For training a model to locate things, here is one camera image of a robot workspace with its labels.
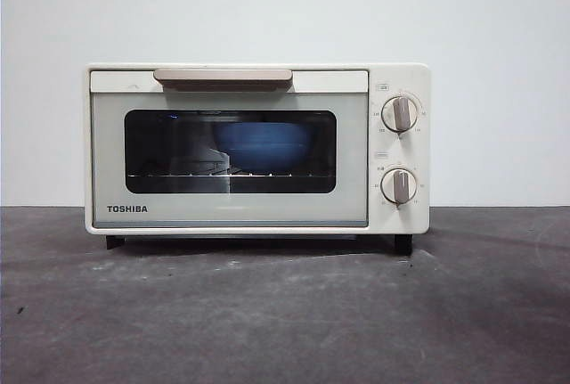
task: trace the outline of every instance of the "control knob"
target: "control knob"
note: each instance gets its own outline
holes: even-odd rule
[[[407,96],[393,97],[382,108],[382,121],[398,134],[410,130],[417,120],[418,108]]]
[[[384,197],[396,206],[413,199],[418,189],[414,175],[403,168],[387,172],[382,178],[381,187]]]

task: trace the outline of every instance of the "oven window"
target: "oven window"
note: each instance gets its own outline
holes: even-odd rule
[[[337,120],[327,110],[131,110],[126,187],[134,193],[331,192]]]

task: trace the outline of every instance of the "white toaster oven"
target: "white toaster oven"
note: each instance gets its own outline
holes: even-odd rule
[[[93,65],[85,226],[107,236],[394,234],[429,226],[421,64]]]

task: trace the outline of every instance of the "blue bowl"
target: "blue bowl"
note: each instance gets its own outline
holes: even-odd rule
[[[230,164],[251,173],[290,171],[311,148],[311,129],[304,124],[223,123],[215,137]]]

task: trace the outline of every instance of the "black leg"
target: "black leg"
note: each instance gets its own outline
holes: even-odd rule
[[[396,255],[410,256],[413,251],[411,234],[397,234],[394,236],[394,248]]]
[[[115,249],[125,244],[125,237],[118,235],[108,235],[105,239],[107,240],[107,250]]]

